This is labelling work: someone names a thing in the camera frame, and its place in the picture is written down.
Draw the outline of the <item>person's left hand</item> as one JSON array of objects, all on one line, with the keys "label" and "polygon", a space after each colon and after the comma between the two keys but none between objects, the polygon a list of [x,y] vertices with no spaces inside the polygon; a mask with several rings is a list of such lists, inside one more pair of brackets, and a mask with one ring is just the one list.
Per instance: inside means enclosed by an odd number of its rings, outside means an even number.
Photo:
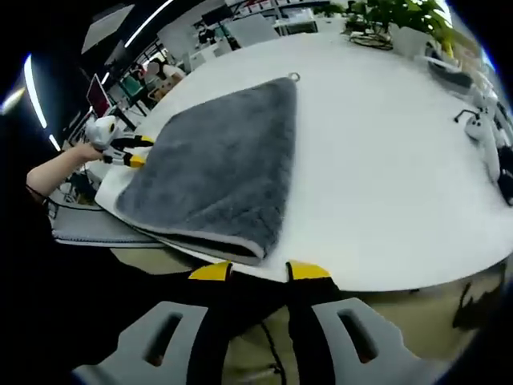
[{"label": "person's left hand", "polygon": [[91,143],[81,143],[73,148],[75,156],[80,164],[87,162],[103,160],[103,154],[95,149]]}]

